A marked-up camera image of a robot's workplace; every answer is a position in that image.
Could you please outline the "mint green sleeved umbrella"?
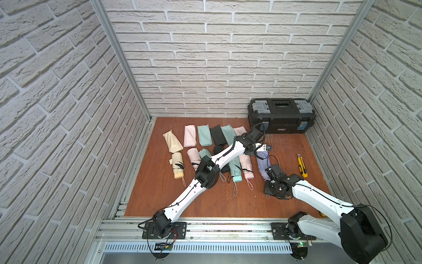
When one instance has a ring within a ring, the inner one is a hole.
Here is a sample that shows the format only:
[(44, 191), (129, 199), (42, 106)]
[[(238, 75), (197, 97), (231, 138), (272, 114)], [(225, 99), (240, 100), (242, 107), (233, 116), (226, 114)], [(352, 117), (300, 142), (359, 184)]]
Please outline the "mint green sleeved umbrella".
[(199, 138), (201, 146), (207, 147), (207, 146), (213, 145), (211, 131), (208, 124), (198, 126), (197, 131), (198, 131), (198, 138)]

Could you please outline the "beige umbrella sleeve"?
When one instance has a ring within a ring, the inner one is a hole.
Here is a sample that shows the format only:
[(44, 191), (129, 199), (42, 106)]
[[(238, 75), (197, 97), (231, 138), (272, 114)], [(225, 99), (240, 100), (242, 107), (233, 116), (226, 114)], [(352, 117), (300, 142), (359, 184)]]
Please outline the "beige umbrella sleeve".
[(173, 131), (170, 130), (163, 134), (163, 137), (167, 143), (169, 152), (174, 154), (176, 152), (180, 152), (184, 149), (184, 147), (181, 145), (178, 138), (174, 135)]

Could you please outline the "light pink sleeved umbrella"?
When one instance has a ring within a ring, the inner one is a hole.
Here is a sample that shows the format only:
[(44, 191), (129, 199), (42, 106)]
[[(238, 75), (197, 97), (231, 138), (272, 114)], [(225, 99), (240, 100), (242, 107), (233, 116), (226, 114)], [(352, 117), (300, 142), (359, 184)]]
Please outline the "light pink sleeved umbrella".
[(195, 125), (186, 125), (184, 128), (184, 147), (195, 147), (196, 145), (196, 127)]

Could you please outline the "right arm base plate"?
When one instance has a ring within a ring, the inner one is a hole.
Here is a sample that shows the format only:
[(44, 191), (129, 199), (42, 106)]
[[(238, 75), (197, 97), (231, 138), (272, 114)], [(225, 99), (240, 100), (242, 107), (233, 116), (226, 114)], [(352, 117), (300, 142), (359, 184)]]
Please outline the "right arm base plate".
[(294, 223), (273, 222), (270, 226), (274, 240), (316, 240), (315, 236), (303, 234)]

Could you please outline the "small mint green sleeve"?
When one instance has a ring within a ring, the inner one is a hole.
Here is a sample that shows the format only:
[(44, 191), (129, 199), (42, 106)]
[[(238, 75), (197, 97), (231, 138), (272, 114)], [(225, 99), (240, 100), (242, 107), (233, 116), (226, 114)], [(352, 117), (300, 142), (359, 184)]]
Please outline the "small mint green sleeve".
[(232, 145), (236, 140), (236, 133), (231, 125), (226, 125), (221, 127), (223, 135), (228, 145)]

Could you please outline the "beige umbrella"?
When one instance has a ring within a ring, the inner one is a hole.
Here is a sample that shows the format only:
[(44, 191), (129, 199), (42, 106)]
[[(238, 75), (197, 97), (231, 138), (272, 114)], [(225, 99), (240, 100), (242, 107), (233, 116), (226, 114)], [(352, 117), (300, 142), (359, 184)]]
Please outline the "beige umbrella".
[(186, 181), (184, 179), (185, 166), (182, 159), (182, 154), (180, 152), (173, 153), (169, 163), (172, 166), (174, 178), (180, 179), (183, 185), (186, 186)]

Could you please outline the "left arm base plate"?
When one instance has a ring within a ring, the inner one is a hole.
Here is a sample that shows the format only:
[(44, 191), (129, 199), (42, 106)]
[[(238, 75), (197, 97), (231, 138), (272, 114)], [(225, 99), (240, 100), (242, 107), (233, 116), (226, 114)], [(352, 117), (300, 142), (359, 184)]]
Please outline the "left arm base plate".
[(170, 226), (165, 227), (162, 232), (151, 221), (139, 223), (137, 227), (143, 230), (143, 239), (183, 240), (186, 237), (187, 222), (171, 223)]

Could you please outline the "black umbrella sleeve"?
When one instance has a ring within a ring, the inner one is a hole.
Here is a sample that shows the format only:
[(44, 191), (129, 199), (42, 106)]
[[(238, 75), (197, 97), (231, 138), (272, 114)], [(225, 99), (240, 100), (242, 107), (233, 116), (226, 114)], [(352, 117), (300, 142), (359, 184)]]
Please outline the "black umbrella sleeve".
[(224, 146), (227, 144), (226, 138), (223, 134), (222, 128), (220, 125), (210, 129), (212, 139), (216, 146)]

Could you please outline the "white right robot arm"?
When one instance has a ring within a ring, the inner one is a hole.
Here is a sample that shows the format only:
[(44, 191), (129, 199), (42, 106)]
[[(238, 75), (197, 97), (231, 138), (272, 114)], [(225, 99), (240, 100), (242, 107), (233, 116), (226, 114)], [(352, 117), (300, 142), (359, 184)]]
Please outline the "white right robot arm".
[(374, 207), (337, 199), (302, 176), (288, 176), (279, 165), (268, 167), (265, 172), (269, 177), (265, 181), (266, 195), (279, 200), (301, 200), (326, 216), (323, 220), (303, 211), (291, 216), (284, 227), (284, 236), (294, 244), (318, 238), (342, 248), (358, 264), (370, 263), (391, 246), (392, 236), (385, 235)]

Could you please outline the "lilac sleeved umbrella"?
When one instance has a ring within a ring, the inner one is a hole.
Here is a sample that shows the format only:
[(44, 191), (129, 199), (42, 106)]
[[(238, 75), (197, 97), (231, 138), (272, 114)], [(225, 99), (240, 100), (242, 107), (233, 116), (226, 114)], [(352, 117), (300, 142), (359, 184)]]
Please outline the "lilac sleeved umbrella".
[(266, 169), (268, 169), (270, 167), (270, 165), (268, 163), (268, 160), (265, 160), (265, 159), (262, 159), (261, 160), (261, 159), (258, 158), (257, 159), (257, 164), (258, 164), (258, 170), (259, 170), (262, 178), (265, 181), (270, 180), (270, 177), (269, 177), (269, 175), (268, 175), (268, 173), (266, 171)]

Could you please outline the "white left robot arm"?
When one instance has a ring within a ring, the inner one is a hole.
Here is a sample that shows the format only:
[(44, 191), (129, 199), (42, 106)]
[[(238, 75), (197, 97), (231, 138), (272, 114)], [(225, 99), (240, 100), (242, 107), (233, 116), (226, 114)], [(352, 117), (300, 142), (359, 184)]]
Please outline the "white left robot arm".
[(234, 142), (222, 152), (204, 157), (195, 172), (195, 177), (185, 191), (169, 206), (158, 210), (151, 219), (159, 237), (167, 237), (174, 223), (189, 205), (207, 189), (213, 188), (221, 169), (240, 155), (256, 155), (264, 145), (264, 133), (257, 129), (234, 137)]

